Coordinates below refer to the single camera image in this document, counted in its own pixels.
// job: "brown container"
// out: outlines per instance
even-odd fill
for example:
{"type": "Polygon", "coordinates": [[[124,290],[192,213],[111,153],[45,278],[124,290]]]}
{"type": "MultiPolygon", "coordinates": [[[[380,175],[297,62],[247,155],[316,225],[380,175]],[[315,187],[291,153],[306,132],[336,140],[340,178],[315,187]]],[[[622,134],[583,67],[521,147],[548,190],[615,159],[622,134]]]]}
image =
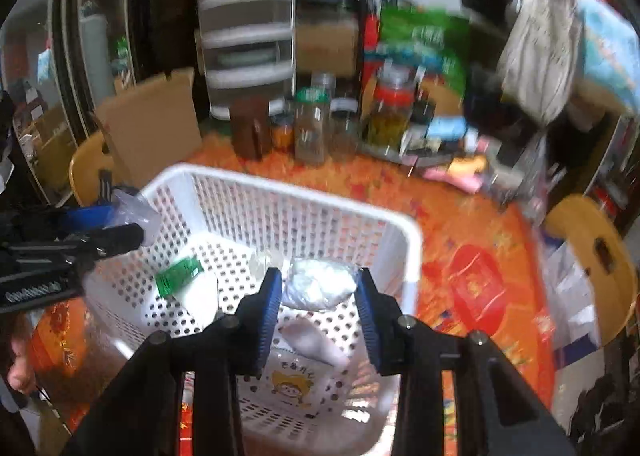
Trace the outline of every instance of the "brown container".
{"type": "Polygon", "coordinates": [[[271,152],[269,101],[263,97],[238,99],[229,108],[231,145],[240,158],[261,160],[271,152]]]}

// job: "chair backrest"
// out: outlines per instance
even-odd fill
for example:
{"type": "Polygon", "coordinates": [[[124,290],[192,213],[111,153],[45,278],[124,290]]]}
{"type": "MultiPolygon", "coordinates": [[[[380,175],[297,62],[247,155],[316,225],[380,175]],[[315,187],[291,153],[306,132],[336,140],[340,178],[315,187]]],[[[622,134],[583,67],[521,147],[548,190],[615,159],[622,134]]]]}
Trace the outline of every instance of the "chair backrest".
{"type": "Polygon", "coordinates": [[[606,345],[631,318],[638,295],[636,268],[622,238],[595,202],[575,194],[553,208],[545,229],[569,241],[589,274],[602,346],[606,345]]]}
{"type": "Polygon", "coordinates": [[[96,131],[80,144],[69,164],[69,182],[81,207],[93,205],[98,199],[99,173],[102,169],[111,171],[113,185],[122,182],[102,133],[96,131]]]}

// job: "beige bag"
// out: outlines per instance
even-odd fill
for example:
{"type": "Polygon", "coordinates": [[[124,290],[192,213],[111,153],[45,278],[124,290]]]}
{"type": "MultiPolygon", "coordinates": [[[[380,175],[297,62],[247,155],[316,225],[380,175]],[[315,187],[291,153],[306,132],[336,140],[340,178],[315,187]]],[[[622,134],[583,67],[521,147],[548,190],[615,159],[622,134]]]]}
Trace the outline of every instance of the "beige bag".
{"type": "Polygon", "coordinates": [[[542,126],[571,96],[581,33],[575,0],[522,0],[497,71],[504,92],[542,126]]]}

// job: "orange tablecloth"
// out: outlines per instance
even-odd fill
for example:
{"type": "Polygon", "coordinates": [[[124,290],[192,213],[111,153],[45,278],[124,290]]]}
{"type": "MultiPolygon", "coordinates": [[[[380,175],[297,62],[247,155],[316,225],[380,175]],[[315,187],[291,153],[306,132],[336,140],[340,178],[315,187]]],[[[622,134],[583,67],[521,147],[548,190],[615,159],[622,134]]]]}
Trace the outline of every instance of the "orange tablecloth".
{"type": "MultiPolygon", "coordinates": [[[[216,134],[204,139],[191,162],[294,183],[413,217],[424,236],[418,318],[451,334],[484,329],[550,405],[551,322],[530,230],[516,206],[500,213],[487,198],[407,178],[397,166],[365,157],[321,168],[302,167],[277,152],[260,163],[242,162],[229,140],[216,134]]],[[[100,346],[99,339],[84,303],[76,300],[49,308],[31,343],[38,378],[71,425],[124,363],[113,348],[100,346]],[[77,389],[84,392],[75,397],[77,389]]],[[[443,382],[446,454],[453,455],[456,422],[450,375],[444,375],[443,382]]]]}

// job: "cartoon character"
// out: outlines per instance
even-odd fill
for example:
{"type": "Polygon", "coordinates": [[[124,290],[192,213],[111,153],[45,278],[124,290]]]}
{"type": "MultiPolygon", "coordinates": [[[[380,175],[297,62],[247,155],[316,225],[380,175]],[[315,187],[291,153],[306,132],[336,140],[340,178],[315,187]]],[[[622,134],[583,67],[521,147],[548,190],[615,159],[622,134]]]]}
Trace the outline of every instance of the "cartoon character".
{"type": "Polygon", "coordinates": [[[297,400],[300,406],[308,407],[309,404],[303,404],[302,399],[311,391],[313,381],[302,375],[285,375],[279,371],[271,373],[271,382],[273,389],[271,392],[276,394],[279,392],[282,396],[297,400]]]}

